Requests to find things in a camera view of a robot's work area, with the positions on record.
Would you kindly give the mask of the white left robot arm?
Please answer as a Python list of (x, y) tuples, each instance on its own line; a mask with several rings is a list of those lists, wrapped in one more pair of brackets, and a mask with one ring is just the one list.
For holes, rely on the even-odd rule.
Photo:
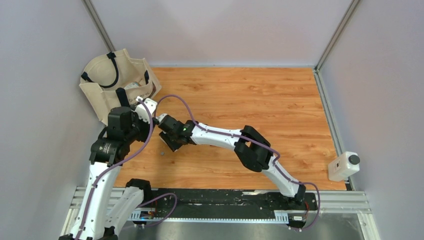
[(61, 240), (117, 240), (130, 217), (138, 208), (148, 207), (153, 201), (148, 180), (132, 178), (123, 194), (108, 210), (112, 190), (133, 142), (150, 141), (157, 120), (153, 114), (156, 103), (144, 102), (134, 109), (127, 106), (113, 108), (108, 114), (108, 125), (91, 146), (89, 172), (81, 207), (68, 234)]

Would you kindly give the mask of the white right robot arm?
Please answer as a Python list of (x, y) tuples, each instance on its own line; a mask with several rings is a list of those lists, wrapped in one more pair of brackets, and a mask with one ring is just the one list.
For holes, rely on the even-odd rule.
[(161, 129), (160, 138), (173, 152), (184, 145), (209, 145), (234, 151), (245, 168), (264, 174), (277, 186), (289, 208), (296, 210), (305, 203), (306, 187), (284, 169), (279, 154), (252, 126), (224, 129), (193, 120), (183, 123), (166, 113), (154, 122)]

